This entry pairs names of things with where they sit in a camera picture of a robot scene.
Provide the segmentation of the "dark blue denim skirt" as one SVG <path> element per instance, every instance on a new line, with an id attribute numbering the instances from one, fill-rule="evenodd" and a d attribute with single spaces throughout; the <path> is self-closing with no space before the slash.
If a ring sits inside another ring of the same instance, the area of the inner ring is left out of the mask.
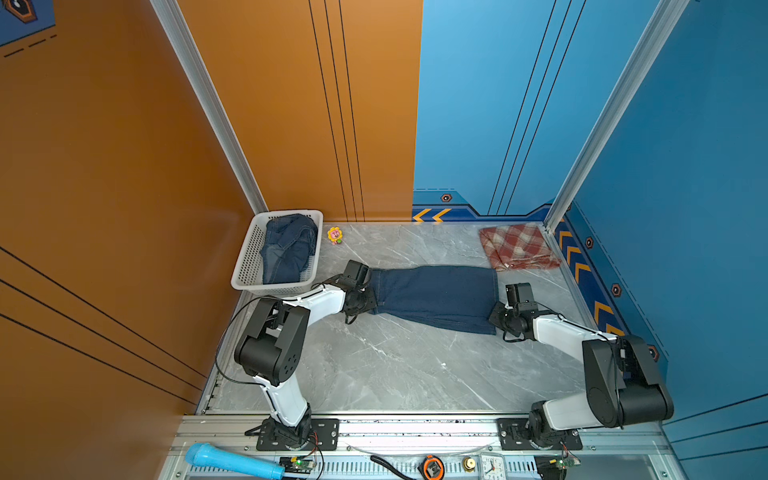
<path id="1" fill-rule="evenodd" d="M 497 273 L 484 267 L 427 265 L 375 269 L 374 312 L 439 329 L 495 335 L 489 318 L 498 302 Z"/>

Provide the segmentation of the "red plaid skirt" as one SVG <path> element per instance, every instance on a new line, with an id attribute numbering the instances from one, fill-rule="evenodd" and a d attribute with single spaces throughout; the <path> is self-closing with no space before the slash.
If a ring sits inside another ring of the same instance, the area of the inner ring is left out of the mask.
<path id="1" fill-rule="evenodd" d="M 549 270 L 561 264 L 535 223 L 482 228 L 481 246 L 496 271 Z"/>

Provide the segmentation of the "white plastic laundry basket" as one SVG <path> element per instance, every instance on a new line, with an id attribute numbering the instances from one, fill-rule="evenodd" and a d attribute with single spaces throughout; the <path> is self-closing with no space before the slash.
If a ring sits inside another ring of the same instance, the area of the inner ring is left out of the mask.
<path id="1" fill-rule="evenodd" d="M 262 280 L 263 261 L 260 250 L 264 245 L 266 224 L 270 219 L 302 214 L 310 217 L 317 225 L 316 252 L 310 257 L 301 280 L 296 283 L 264 284 Z M 286 210 L 259 213 L 252 219 L 232 275 L 231 285 L 237 290 L 250 291 L 256 295 L 291 296 L 312 288 L 317 272 L 318 256 L 323 233 L 323 214 L 318 210 Z"/>

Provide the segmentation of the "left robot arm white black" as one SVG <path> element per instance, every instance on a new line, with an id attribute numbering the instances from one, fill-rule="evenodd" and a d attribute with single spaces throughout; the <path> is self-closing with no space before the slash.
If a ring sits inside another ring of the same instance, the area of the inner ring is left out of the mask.
<path id="1" fill-rule="evenodd" d="M 264 448 L 298 450 L 314 443 L 312 409 L 295 378 L 308 329 L 339 313 L 351 324 L 374 309 L 371 276 L 370 267 L 349 261 L 342 273 L 296 297 L 257 300 L 233 359 L 261 389 L 270 408 L 255 431 Z"/>

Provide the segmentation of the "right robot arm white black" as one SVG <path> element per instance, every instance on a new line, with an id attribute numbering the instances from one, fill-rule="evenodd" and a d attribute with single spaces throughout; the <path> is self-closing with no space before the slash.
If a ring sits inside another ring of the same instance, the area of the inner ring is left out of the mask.
<path id="1" fill-rule="evenodd" d="M 673 399 L 642 338 L 573 323 L 536 301 L 528 283 L 508 285 L 506 295 L 489 317 L 503 340 L 541 343 L 579 361 L 585 389 L 534 403 L 525 420 L 499 420 L 503 449 L 569 448 L 583 429 L 622 428 L 673 417 Z"/>

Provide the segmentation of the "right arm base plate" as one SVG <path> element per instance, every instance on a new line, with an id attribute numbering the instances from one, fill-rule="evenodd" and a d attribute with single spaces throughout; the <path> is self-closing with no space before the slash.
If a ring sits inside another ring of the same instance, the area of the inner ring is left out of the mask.
<path id="1" fill-rule="evenodd" d="M 578 430 L 552 430 L 548 426 L 536 433 L 528 419 L 499 418 L 496 420 L 497 434 L 504 451 L 560 450 L 580 451 L 583 443 Z"/>

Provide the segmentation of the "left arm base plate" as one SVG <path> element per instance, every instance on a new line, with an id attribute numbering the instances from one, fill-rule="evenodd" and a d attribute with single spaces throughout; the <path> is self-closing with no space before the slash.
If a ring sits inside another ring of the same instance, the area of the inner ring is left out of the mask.
<path id="1" fill-rule="evenodd" d="M 256 449 L 302 452 L 318 446 L 323 452 L 335 451 L 338 437 L 338 419 L 311 418 L 297 427 L 286 427 L 269 417 L 260 426 Z"/>

